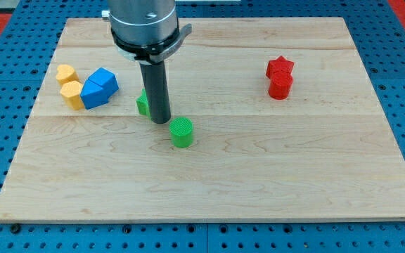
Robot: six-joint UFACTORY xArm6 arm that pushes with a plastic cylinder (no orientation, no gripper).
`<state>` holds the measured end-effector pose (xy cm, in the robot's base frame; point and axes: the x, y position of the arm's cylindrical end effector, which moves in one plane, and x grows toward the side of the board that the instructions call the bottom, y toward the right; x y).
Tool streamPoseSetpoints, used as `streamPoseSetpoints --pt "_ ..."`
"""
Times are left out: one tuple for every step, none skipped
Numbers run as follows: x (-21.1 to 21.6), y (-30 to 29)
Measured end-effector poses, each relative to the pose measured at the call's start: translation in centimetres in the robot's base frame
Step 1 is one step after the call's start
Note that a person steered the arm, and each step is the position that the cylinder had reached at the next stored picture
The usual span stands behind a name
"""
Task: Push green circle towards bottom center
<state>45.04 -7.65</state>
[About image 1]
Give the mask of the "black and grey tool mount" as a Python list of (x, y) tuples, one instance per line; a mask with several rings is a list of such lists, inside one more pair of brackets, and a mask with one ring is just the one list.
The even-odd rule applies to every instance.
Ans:
[(182, 27), (181, 30), (175, 29), (175, 31), (167, 37), (164, 41), (157, 44), (151, 44), (146, 46), (128, 44), (122, 41), (111, 30), (112, 38), (117, 46), (117, 51), (125, 57), (127, 60), (139, 61), (143, 64), (158, 64), (165, 61), (168, 57), (175, 54), (181, 45), (184, 43), (185, 38), (192, 32), (192, 24), (187, 24)]

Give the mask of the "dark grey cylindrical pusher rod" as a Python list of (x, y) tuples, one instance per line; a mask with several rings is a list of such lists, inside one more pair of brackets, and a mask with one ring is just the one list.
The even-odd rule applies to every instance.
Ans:
[(150, 118), (156, 124), (167, 123), (171, 118), (165, 63), (140, 64), (146, 90)]

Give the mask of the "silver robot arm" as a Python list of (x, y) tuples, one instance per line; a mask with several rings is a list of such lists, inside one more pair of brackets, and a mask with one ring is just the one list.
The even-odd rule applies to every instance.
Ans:
[(102, 19), (118, 51), (141, 68), (149, 114), (156, 124), (171, 118), (165, 60), (176, 53), (192, 32), (179, 26), (174, 0), (108, 0)]

